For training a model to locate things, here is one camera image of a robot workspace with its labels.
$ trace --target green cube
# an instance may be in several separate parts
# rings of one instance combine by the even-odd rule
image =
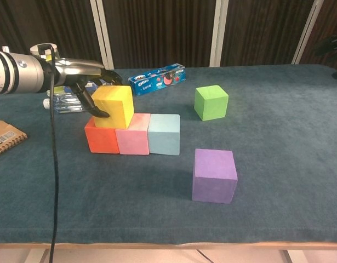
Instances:
[[[196,88],[194,109],[201,120],[224,118],[228,94],[218,85]]]

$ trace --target foam cube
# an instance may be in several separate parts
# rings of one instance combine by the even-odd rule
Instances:
[[[128,129],[116,129],[119,153],[122,155],[148,155],[147,129],[150,114],[135,113]]]
[[[229,204],[237,182],[233,152],[195,150],[192,188],[194,201]]]
[[[94,118],[99,128],[127,129],[134,114],[130,86],[102,85],[92,94],[95,105],[110,114],[109,118]]]
[[[161,155],[179,155],[179,115],[152,114],[147,134],[150,153],[158,153]]]
[[[96,127],[94,117],[92,117],[84,130],[91,152],[119,153],[115,129]]]
[[[224,118],[228,94],[218,85],[196,88],[194,109],[203,121]]]

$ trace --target purple cube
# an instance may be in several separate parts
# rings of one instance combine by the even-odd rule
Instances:
[[[195,149],[194,201],[229,204],[237,183],[232,151]]]

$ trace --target black cable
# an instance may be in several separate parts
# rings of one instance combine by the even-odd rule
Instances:
[[[205,254],[203,254],[199,249],[196,249],[205,259],[207,259],[210,263],[214,263],[210,258],[208,258]]]
[[[55,174],[55,193],[54,193],[54,225],[52,244],[50,246],[49,263],[53,263],[56,233],[58,231],[58,206],[59,206],[59,165],[58,154],[56,151],[56,136],[55,136],[55,120],[54,120],[54,79],[55,79],[55,50],[51,44],[38,45],[39,53],[45,53],[46,49],[50,49],[52,55],[52,73],[50,82],[50,122],[52,127],[52,148],[54,158],[54,174]]]

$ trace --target spiral notebook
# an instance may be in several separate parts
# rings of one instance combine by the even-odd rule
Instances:
[[[27,139],[27,134],[0,121],[0,154]]]

